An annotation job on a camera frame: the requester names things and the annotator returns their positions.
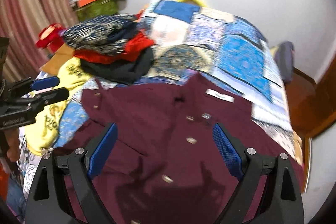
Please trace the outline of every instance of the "bed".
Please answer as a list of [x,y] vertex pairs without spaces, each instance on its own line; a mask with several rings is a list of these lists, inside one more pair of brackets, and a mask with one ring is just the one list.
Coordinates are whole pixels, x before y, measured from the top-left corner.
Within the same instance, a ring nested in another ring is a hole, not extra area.
[[[284,84],[266,38],[240,17],[168,0],[153,0],[143,11],[138,29],[155,41],[154,63],[134,85],[168,83],[184,85],[193,75],[203,77],[252,102],[251,119],[297,162],[296,138],[290,124]],[[38,78],[48,77],[41,72]],[[123,87],[98,78],[104,89]],[[81,105],[83,89],[98,89],[94,78],[72,95],[59,123],[59,135],[50,150],[63,147],[88,119]],[[27,196],[40,160],[25,146],[21,128],[20,170]]]

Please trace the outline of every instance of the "blue grip pad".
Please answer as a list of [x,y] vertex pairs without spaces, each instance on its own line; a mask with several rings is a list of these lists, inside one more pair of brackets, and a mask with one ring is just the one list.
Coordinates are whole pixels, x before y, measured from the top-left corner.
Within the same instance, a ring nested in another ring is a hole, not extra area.
[[230,174],[240,180],[244,175],[242,160],[218,124],[212,128],[212,138]]
[[58,85],[59,85],[58,77],[52,76],[44,79],[35,80],[34,83],[32,83],[31,88],[32,90],[44,90]]
[[111,125],[104,138],[101,140],[96,150],[90,158],[90,168],[87,175],[92,180],[95,176],[99,175],[102,171],[110,152],[115,145],[118,137],[117,125]]

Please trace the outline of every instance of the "maroon shirt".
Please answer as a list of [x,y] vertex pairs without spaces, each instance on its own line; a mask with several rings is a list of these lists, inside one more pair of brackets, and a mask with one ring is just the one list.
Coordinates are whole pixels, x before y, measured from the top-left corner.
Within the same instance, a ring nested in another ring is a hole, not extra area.
[[[207,89],[235,101],[208,95]],[[145,84],[84,90],[82,104],[90,119],[64,148],[84,147],[108,122],[117,124],[118,140],[102,173],[93,180],[117,224],[214,223],[238,183],[212,139],[216,122],[261,155],[286,152],[251,120],[251,102],[200,74],[184,86]],[[210,118],[202,117],[204,113]],[[289,158],[300,184],[302,167]],[[257,210],[265,179],[263,176],[259,182],[245,220],[253,218]],[[76,215],[83,219],[68,182],[67,188]]]

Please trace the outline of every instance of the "green bag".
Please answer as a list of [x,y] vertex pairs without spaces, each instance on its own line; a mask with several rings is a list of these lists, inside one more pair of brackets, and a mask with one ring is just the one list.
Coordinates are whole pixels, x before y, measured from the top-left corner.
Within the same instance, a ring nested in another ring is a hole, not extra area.
[[95,0],[75,10],[80,22],[92,19],[96,16],[111,16],[118,13],[118,4],[114,0]]

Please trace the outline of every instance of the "yellow t-shirt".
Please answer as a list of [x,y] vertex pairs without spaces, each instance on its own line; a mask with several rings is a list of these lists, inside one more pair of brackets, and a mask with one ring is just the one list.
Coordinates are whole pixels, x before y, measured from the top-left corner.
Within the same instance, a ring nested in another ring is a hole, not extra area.
[[57,77],[59,85],[54,87],[67,88],[69,97],[67,100],[44,107],[44,110],[36,115],[36,123],[25,126],[27,147],[35,155],[41,155],[41,151],[48,149],[58,135],[59,120],[67,106],[68,100],[81,86],[91,78],[91,75],[83,72],[80,59],[73,57],[59,69]]

